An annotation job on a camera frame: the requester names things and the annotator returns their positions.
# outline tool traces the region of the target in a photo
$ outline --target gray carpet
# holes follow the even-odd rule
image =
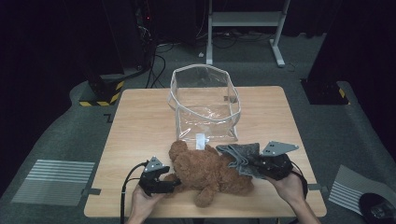
[[[300,78],[308,76],[323,38],[282,36],[279,48],[287,64],[284,68],[276,66],[267,40],[238,41],[227,49],[214,48],[213,65],[228,71],[235,86],[281,86],[284,89],[317,180],[324,189],[328,189],[322,192],[328,212],[320,220],[329,224],[365,223],[358,214],[328,200],[340,165],[392,189],[396,189],[396,165],[348,83],[339,82],[339,86],[345,91],[350,105],[309,104]],[[216,39],[215,44],[226,47],[232,41]],[[166,60],[166,68],[160,78],[165,87],[169,86],[175,69],[192,63],[205,63],[205,57],[198,56],[200,52],[205,53],[205,46],[166,45],[158,47],[157,52]],[[158,75],[162,67],[162,60],[157,58],[155,74]],[[127,79],[122,90],[145,88],[147,78],[148,73]],[[78,99],[86,85],[86,82],[81,83],[70,92],[73,105],[42,134],[1,198],[0,223],[119,223],[118,218],[85,217],[86,197],[81,198],[78,206],[11,202],[37,160],[94,162],[88,186],[92,184],[111,128],[104,114],[111,114],[113,119],[119,101],[111,106],[79,106]],[[261,219],[260,222],[274,223],[272,219]]]

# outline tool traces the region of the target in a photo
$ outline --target transparent plastic bag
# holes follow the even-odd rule
[[[175,110],[177,140],[237,141],[239,94],[230,75],[206,64],[179,68],[172,75],[168,104]]]

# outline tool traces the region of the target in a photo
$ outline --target metal stand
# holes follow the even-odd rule
[[[290,0],[285,0],[282,11],[278,12],[213,12],[212,0],[209,0],[206,64],[213,64],[212,29],[214,26],[276,26],[276,36],[270,39],[270,45],[279,67],[285,62],[280,53],[279,38],[288,14]]]

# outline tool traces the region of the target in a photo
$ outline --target brown teddy bear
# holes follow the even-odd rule
[[[207,207],[217,192],[246,195],[254,189],[251,176],[240,175],[234,168],[228,167],[233,157],[219,155],[209,145],[205,146],[205,150],[189,150],[187,144],[179,140],[172,144],[169,157],[175,173],[167,175],[164,180],[179,178],[181,185],[175,187],[168,197],[184,190],[198,189],[201,192],[194,202],[198,207]]]

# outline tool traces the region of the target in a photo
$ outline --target dark background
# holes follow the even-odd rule
[[[136,43],[138,40],[126,35],[122,41],[114,36],[122,31],[135,34],[133,24],[119,27],[115,33],[108,20],[108,8],[102,1],[87,0],[73,7],[71,3],[76,2],[4,0],[0,3],[1,193],[40,135],[70,107],[70,90],[87,80],[84,67],[91,68],[96,76],[122,74],[142,60],[136,57],[142,55],[141,49],[135,48],[141,44]],[[194,45],[205,2],[157,2],[157,8],[151,12],[157,20],[158,34]],[[283,5],[259,0],[214,3],[214,10],[275,10]],[[67,6],[79,12],[80,17],[71,20]],[[291,1],[283,32],[291,36],[307,33],[308,37],[328,33],[309,79],[348,81],[393,158],[396,146],[394,9],[390,0]],[[123,15],[131,18],[133,11],[123,10]],[[74,35],[76,29],[80,30],[78,38]],[[130,51],[120,52],[120,45]]]

